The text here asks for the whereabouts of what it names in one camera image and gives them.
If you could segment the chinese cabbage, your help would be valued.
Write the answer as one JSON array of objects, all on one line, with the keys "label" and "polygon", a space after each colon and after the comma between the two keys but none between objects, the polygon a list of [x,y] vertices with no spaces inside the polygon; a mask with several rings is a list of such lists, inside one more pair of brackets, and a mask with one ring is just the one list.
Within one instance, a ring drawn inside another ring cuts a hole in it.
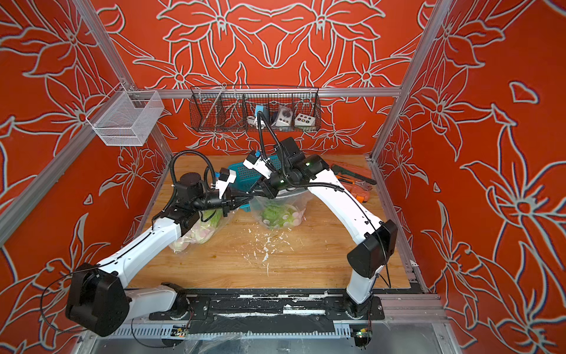
[{"label": "chinese cabbage", "polygon": [[193,231],[198,237],[212,236],[219,224],[223,214],[218,209],[206,210],[200,213],[200,219],[197,225],[194,226]]},{"label": "chinese cabbage", "polygon": [[269,202],[259,217],[270,230],[292,229],[302,223],[305,211],[292,204]]}]

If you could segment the clear zipper bag pink dots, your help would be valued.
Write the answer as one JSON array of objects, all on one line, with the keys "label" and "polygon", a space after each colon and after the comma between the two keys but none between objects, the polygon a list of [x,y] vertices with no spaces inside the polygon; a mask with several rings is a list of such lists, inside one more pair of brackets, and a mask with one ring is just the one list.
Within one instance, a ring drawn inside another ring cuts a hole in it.
[{"label": "clear zipper bag pink dots", "polygon": [[224,216],[220,209],[215,209],[204,211],[200,215],[201,218],[191,230],[169,245],[173,252],[180,253],[188,246],[206,243],[231,221],[233,212]]}]

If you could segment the chinese cabbage front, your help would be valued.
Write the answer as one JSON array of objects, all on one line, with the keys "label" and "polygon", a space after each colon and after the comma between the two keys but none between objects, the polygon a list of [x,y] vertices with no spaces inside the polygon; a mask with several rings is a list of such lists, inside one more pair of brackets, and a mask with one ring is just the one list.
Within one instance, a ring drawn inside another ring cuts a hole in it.
[{"label": "chinese cabbage front", "polygon": [[200,219],[197,225],[194,226],[193,231],[198,237],[212,236],[219,224],[223,214],[218,209],[206,210],[200,213]]}]

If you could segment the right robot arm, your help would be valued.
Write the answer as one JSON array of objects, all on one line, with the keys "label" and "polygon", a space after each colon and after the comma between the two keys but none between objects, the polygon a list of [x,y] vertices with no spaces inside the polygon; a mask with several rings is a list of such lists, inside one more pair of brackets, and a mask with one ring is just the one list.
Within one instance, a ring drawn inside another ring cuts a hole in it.
[{"label": "right robot arm", "polygon": [[353,319],[365,317],[371,310],[374,284],[394,253],[397,225],[369,212],[343,187],[323,158],[305,156],[293,139],[277,141],[275,152],[281,168],[260,179],[262,192],[274,198],[282,190],[306,189],[343,224],[356,244],[347,255],[352,275],[343,308]]}]

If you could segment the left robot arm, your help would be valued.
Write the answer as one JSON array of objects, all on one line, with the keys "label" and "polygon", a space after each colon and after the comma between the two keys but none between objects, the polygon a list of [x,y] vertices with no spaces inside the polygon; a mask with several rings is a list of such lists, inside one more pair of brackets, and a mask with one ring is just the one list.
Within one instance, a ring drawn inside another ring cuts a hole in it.
[{"label": "left robot arm", "polygon": [[170,200],[151,227],[98,264],[84,263],[74,271],[66,318],[99,336],[109,336],[125,322],[154,313],[184,318],[191,308],[181,286],[162,283],[152,289],[131,290],[129,283],[163,249],[202,221],[206,211],[228,215],[252,198],[231,189],[226,181],[209,191],[199,174],[184,174],[174,182]]}]

